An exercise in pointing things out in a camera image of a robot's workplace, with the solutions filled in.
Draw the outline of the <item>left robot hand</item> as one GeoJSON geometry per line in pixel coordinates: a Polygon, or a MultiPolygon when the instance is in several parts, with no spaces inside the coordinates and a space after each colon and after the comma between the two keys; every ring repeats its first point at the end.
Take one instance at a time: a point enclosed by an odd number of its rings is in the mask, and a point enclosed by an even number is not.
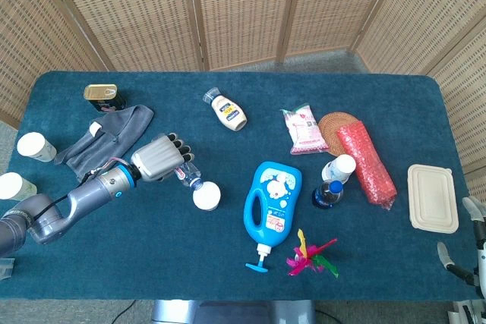
{"type": "Polygon", "coordinates": [[[177,134],[160,134],[131,156],[131,165],[137,169],[144,181],[161,181],[176,168],[191,162],[194,154],[191,147],[177,134]]]}

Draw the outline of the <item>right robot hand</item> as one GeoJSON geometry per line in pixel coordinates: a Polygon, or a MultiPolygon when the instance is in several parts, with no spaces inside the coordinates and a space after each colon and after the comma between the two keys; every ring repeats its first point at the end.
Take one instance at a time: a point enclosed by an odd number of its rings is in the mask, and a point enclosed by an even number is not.
{"type": "Polygon", "coordinates": [[[469,272],[456,265],[450,259],[448,250],[443,242],[437,243],[437,253],[441,264],[447,271],[453,273],[467,285],[474,286],[477,295],[485,299],[485,204],[474,196],[464,197],[462,204],[473,222],[478,266],[474,272],[469,272]]]}

